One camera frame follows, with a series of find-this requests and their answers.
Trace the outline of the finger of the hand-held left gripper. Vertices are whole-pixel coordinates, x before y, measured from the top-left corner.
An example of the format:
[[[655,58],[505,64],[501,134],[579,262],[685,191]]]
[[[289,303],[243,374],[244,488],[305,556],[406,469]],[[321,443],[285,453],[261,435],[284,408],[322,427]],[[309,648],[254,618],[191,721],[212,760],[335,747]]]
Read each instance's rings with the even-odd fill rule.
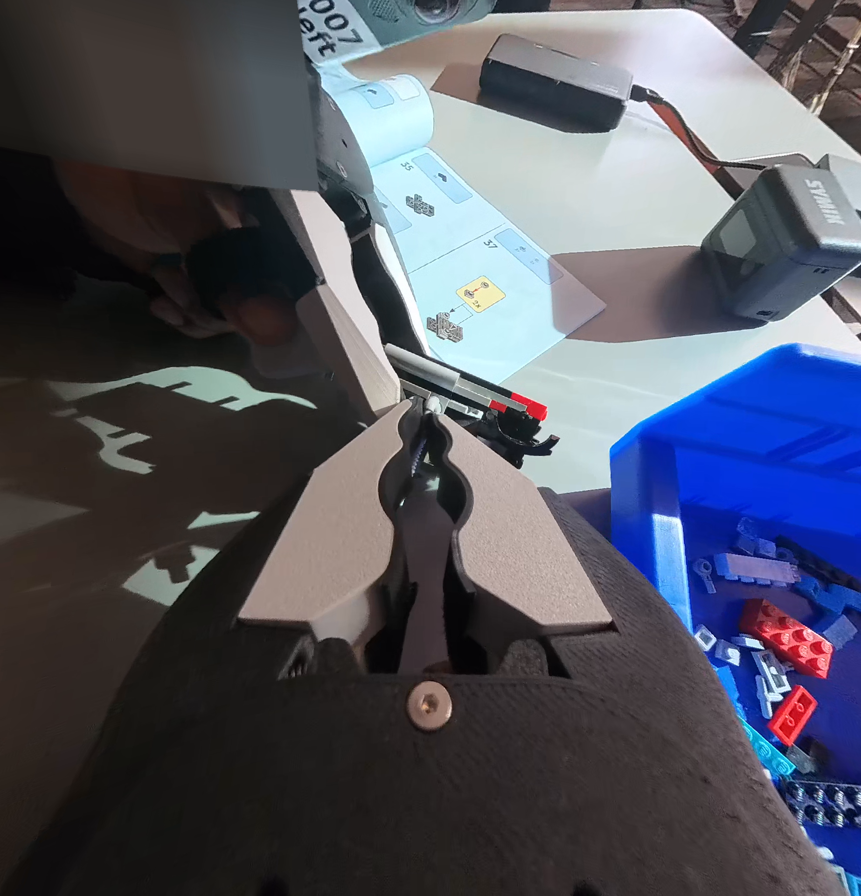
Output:
[[[383,345],[429,357],[414,291],[388,231],[371,222],[351,239],[354,276],[374,317]]]
[[[361,420],[372,424],[401,401],[400,380],[357,288],[337,292],[321,283],[297,302],[296,311],[320,359]]]

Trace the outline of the black power bank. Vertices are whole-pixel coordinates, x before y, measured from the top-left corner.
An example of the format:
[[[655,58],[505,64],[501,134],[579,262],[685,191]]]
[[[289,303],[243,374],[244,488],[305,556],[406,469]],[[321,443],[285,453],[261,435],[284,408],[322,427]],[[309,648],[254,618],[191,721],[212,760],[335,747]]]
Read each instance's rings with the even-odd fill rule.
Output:
[[[481,64],[480,96],[495,107],[573,133],[608,133],[626,112],[633,75],[512,34]]]

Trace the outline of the toy brick truck model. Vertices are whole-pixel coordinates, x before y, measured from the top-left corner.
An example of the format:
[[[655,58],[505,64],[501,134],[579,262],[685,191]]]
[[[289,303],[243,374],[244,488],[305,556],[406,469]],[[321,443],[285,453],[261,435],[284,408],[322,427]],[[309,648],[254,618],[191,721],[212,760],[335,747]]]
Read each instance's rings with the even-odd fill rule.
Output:
[[[526,457],[550,456],[559,437],[540,437],[548,408],[432,357],[393,344],[384,351],[403,395],[420,398],[520,469]]]

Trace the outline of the light blue instruction booklet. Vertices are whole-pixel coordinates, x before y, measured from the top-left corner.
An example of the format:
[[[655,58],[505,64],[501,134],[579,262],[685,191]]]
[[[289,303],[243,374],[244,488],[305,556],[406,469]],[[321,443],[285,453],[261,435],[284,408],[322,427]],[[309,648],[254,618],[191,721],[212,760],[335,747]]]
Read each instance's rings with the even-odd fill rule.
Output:
[[[369,165],[433,357],[500,384],[605,309],[432,150],[418,79],[364,81],[342,64],[321,79]]]

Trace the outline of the blue plastic bin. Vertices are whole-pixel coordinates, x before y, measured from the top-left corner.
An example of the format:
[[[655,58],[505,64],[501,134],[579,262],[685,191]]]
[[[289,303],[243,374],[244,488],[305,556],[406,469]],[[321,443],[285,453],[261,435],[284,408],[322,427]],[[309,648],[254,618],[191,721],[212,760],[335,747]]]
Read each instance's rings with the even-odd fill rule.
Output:
[[[729,698],[693,632],[691,506],[861,537],[861,357],[770,350],[611,448],[611,541],[698,641]]]

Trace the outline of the person's left hand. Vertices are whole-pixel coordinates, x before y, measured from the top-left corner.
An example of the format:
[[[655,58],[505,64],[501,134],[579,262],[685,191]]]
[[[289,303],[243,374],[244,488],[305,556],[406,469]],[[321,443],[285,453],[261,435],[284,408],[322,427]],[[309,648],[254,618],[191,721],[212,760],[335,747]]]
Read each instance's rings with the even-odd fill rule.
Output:
[[[293,341],[299,322],[289,302],[244,297],[233,287],[216,299],[214,313],[201,304],[184,263],[169,262],[208,238],[256,223],[232,187],[78,161],[54,161],[54,168],[91,239],[156,282],[150,310],[158,319],[196,339],[237,332],[272,348]]]

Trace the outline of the black cube charger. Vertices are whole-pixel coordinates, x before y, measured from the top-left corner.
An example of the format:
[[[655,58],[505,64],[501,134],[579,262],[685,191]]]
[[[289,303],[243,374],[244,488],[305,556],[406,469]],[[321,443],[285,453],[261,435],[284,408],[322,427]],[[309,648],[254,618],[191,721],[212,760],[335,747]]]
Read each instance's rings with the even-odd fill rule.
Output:
[[[728,315],[777,322],[861,279],[861,217],[831,172],[783,162],[757,175],[701,250]]]

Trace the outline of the grey toy exhaust pipe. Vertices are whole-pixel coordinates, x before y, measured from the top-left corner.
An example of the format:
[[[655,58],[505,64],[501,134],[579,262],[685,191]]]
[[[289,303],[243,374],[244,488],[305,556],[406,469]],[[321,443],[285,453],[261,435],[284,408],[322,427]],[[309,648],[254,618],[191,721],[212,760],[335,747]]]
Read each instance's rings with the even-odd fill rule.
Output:
[[[414,396],[401,421],[403,447],[408,454],[409,483],[413,484],[424,459],[437,439],[437,422],[444,411],[443,397],[431,392],[426,397]]]

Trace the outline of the pile of toy bricks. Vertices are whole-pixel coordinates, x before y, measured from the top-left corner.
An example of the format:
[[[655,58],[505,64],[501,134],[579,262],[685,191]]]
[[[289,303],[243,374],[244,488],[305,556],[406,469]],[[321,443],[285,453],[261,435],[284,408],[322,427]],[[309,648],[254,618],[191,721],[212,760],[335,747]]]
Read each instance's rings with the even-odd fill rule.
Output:
[[[684,510],[693,632],[780,801],[861,894],[861,537]]]

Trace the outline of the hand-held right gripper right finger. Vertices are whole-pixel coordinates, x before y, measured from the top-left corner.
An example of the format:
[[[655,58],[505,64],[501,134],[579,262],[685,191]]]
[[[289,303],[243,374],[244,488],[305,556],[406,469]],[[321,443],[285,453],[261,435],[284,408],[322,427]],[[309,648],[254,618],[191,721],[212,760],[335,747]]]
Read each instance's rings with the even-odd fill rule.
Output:
[[[437,501],[452,522],[443,577],[448,661],[488,674],[512,644],[602,633],[614,621],[535,484],[434,416]]]

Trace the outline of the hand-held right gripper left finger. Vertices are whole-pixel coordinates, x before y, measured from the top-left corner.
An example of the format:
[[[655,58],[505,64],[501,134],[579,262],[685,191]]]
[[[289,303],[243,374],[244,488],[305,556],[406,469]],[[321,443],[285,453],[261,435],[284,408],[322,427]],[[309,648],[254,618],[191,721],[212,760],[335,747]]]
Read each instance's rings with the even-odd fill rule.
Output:
[[[396,513],[412,482],[414,401],[317,466],[238,613],[343,640],[369,670],[398,670],[414,606]]]

